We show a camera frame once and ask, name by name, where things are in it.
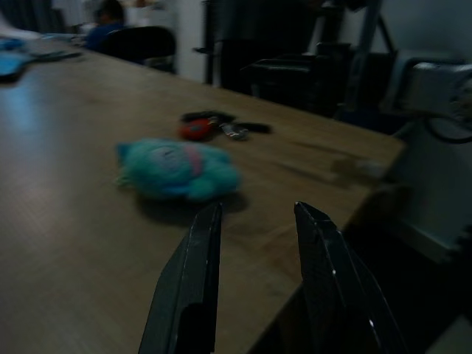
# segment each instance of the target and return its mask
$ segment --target car key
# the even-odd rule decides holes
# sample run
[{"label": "car key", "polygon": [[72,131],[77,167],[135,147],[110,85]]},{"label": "car key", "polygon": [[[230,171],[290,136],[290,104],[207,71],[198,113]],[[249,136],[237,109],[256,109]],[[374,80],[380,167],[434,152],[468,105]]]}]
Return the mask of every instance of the car key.
[{"label": "car key", "polygon": [[248,139],[248,130],[237,126],[236,124],[223,123],[220,124],[221,130],[227,137],[237,141],[245,141]]}]

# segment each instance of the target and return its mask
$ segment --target black office chair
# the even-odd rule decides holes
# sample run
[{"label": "black office chair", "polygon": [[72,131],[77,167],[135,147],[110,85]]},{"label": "black office chair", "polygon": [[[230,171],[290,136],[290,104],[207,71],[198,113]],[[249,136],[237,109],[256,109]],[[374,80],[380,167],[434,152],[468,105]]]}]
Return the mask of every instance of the black office chair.
[{"label": "black office chair", "polygon": [[144,64],[147,59],[157,58],[153,68],[174,72],[173,56],[176,40],[164,27],[125,28],[110,33],[102,42],[102,53],[134,63]]}]

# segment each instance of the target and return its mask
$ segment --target dark equipment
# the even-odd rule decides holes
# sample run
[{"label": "dark equipment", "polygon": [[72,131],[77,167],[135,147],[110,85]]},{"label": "dark equipment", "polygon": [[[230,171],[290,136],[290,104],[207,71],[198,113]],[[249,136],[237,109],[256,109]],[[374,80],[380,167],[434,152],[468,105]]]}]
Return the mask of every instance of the dark equipment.
[{"label": "dark equipment", "polygon": [[150,58],[170,58],[156,69],[173,72],[176,40],[172,32],[164,27],[125,28],[110,33],[102,42],[100,51],[134,63],[143,63]]},{"label": "dark equipment", "polygon": [[199,212],[157,282],[139,354],[215,351],[220,204]]},{"label": "dark equipment", "polygon": [[331,219],[295,206],[315,353],[407,353],[384,295]]}]

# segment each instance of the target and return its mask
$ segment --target paper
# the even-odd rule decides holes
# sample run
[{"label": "paper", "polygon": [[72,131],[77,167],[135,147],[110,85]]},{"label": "paper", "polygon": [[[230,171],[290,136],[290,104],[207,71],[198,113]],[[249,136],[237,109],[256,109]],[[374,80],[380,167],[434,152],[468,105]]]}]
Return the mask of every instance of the paper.
[{"label": "paper", "polygon": [[0,12],[0,37],[23,39],[25,41],[38,39],[41,35],[37,32],[17,29],[8,23],[7,19]]}]

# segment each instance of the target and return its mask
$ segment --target wooden table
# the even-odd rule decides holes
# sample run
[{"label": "wooden table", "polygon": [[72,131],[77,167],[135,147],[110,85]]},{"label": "wooden table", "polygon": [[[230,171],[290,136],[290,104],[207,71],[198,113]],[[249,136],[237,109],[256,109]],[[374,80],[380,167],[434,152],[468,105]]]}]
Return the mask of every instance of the wooden table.
[{"label": "wooden table", "polygon": [[293,205],[344,227],[402,150],[388,136],[102,55],[38,64],[0,87],[2,353],[136,353],[156,281],[201,206],[113,184],[114,145],[175,138],[215,109],[273,135],[211,145],[243,172],[225,198],[217,353],[245,353],[300,284]]}]

